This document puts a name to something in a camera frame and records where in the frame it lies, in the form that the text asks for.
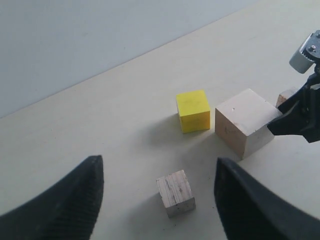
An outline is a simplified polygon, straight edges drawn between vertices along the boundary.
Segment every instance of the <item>large wooden cube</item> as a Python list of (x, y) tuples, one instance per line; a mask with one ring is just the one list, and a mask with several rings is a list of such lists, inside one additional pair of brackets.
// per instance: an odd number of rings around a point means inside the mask
[(156, 183), (169, 218), (196, 208), (196, 201), (184, 170), (160, 177)]
[(184, 134), (211, 128), (211, 110), (205, 91), (197, 90), (178, 94), (176, 104)]
[(275, 106), (246, 89), (216, 107), (215, 133), (244, 159), (274, 138), (267, 123), (280, 115)]

